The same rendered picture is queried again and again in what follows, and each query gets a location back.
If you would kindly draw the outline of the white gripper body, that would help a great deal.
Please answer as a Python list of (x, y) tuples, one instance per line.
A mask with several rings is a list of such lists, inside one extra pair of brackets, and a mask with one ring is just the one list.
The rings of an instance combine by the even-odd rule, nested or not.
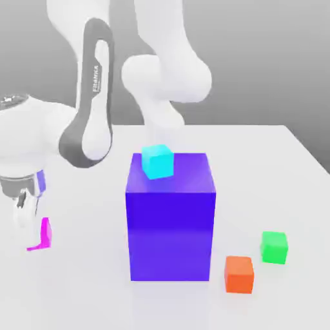
[(26, 196), (14, 203), (14, 224), (19, 244), (39, 244), (41, 218), (37, 216), (38, 198)]

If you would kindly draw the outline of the small magenta cube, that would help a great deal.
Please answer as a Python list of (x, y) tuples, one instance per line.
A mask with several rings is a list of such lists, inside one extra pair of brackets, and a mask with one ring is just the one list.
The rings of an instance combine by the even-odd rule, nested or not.
[(43, 217), (40, 228), (40, 243), (36, 246), (28, 247), (27, 251), (51, 248), (52, 228), (48, 217)]

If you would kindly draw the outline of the small cyan cube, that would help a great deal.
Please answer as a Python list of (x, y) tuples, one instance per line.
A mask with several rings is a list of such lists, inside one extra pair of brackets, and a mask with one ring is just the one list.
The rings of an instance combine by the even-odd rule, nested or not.
[(174, 154), (165, 144), (143, 147), (141, 157), (142, 169), (150, 180), (173, 176)]

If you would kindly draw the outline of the small orange cube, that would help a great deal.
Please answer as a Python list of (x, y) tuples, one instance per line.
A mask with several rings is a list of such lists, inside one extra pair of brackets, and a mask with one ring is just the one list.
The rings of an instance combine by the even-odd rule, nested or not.
[(255, 272), (250, 257), (226, 257), (224, 280), (227, 293), (251, 294), (254, 279)]

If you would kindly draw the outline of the small green cube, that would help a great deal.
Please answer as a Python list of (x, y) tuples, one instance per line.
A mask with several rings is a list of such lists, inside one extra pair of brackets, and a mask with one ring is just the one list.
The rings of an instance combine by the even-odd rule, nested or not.
[(265, 263), (286, 263), (288, 252), (287, 236), (284, 232), (264, 231), (260, 245), (261, 259)]

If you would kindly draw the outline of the large blue box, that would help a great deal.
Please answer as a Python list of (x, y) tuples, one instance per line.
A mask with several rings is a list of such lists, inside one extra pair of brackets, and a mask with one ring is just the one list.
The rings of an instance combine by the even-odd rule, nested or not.
[(133, 154), (126, 185), (132, 281), (209, 280), (216, 189), (204, 153), (177, 153), (174, 174), (150, 180)]

